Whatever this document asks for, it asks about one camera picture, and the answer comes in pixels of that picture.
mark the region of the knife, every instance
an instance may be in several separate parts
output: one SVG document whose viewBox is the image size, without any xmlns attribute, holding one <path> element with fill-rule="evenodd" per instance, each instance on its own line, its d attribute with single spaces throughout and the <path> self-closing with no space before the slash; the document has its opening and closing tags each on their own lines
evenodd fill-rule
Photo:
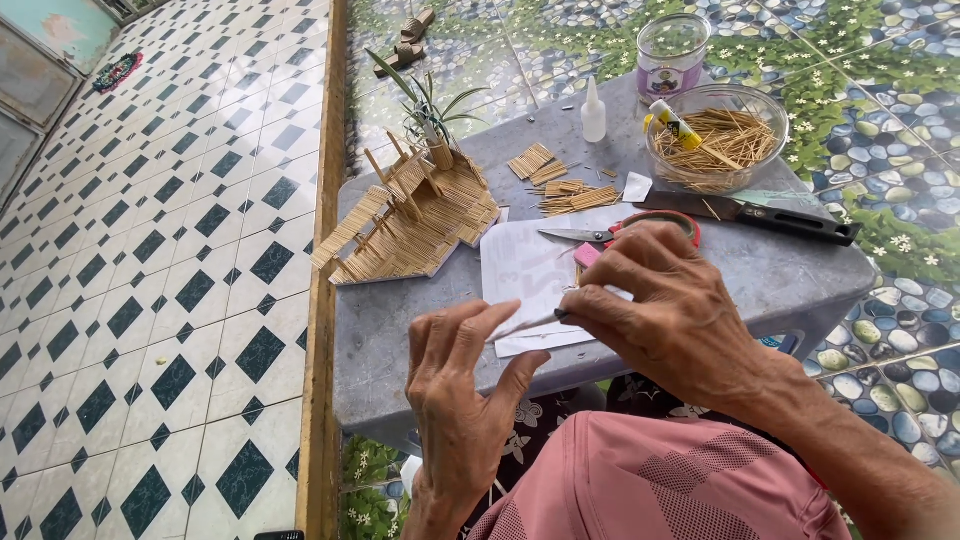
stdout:
<svg viewBox="0 0 960 540">
<path fill-rule="evenodd" d="M 734 221 L 766 231 L 844 247 L 853 244 L 862 227 L 859 223 L 845 225 L 829 218 L 741 203 L 717 195 L 693 195 L 674 191 L 651 191 L 644 202 L 634 203 L 634 206 L 642 209 L 670 209 L 689 215 Z"/>
</svg>

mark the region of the colorful rug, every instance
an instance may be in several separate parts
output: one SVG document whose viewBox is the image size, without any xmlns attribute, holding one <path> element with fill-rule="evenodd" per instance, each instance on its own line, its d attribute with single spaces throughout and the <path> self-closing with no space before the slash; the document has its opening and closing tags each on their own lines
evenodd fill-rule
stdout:
<svg viewBox="0 0 960 540">
<path fill-rule="evenodd" d="M 93 80 L 93 89 L 102 94 L 113 91 L 130 77 L 131 73 L 140 67 L 143 62 L 143 54 L 132 53 L 120 57 L 115 63 L 108 64 L 97 78 Z"/>
</svg>

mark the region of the tiled floor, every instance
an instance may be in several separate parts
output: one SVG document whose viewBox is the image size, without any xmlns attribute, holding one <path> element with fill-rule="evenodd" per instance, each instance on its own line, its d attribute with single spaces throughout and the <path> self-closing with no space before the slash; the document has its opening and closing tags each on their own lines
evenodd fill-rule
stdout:
<svg viewBox="0 0 960 540">
<path fill-rule="evenodd" d="M 352 155 L 363 148 L 387 153 L 382 126 L 402 121 L 402 93 L 373 76 L 364 48 L 388 54 L 402 21 L 425 7 L 437 20 L 424 40 L 426 58 L 411 71 L 419 77 L 433 71 L 435 95 L 490 87 L 464 107 L 489 125 L 581 91 L 589 75 L 602 82 L 633 70 L 636 33 L 654 18 L 706 17 L 713 26 L 706 69 L 718 82 L 759 87 L 784 103 L 793 130 L 783 157 L 838 218 L 865 223 L 860 245 L 883 273 L 804 368 L 938 474 L 960 477 L 955 0 L 354 0 L 351 6 L 352 175 L 370 172 L 366 160 Z M 488 125 L 449 127 L 464 137 Z M 376 454 L 362 445 L 346 449 L 345 464 Z M 344 498 L 346 537 L 357 536 L 350 527 L 372 527 L 350 517 L 352 504 L 396 497 L 380 478 L 396 466 L 375 467 L 378 473 L 359 481 L 345 478 L 374 486 Z"/>
<path fill-rule="evenodd" d="M 0 538 L 292 528 L 328 2 L 124 29 L 0 220 Z"/>
</svg>

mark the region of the sandal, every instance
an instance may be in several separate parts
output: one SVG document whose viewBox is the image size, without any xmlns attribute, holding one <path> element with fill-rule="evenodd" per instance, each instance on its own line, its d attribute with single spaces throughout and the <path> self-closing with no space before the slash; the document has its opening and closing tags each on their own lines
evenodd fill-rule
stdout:
<svg viewBox="0 0 960 540">
<path fill-rule="evenodd" d="M 417 45 L 416 43 L 400 43 L 394 47 L 394 55 L 384 59 L 384 61 L 390 65 L 393 69 L 403 67 L 405 65 L 410 65 L 414 61 L 417 61 L 424 56 L 423 45 Z M 380 68 L 378 65 L 373 69 L 373 75 L 383 78 L 387 76 L 387 72 Z"/>
<path fill-rule="evenodd" d="M 405 20 L 403 26 L 400 27 L 400 42 L 416 43 L 436 16 L 437 14 L 432 9 L 427 8 L 417 15 L 417 18 Z"/>
</svg>

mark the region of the bowl of toothpicks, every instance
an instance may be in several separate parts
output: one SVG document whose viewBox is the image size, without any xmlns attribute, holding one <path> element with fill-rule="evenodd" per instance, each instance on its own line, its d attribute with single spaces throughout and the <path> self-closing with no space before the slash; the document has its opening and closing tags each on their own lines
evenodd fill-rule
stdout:
<svg viewBox="0 0 960 540">
<path fill-rule="evenodd" d="M 783 106 L 747 86 L 698 86 L 666 103 L 703 140 L 690 149 L 671 126 L 654 120 L 647 128 L 651 176 L 680 191 L 727 195 L 747 188 L 780 157 L 790 131 Z"/>
</svg>

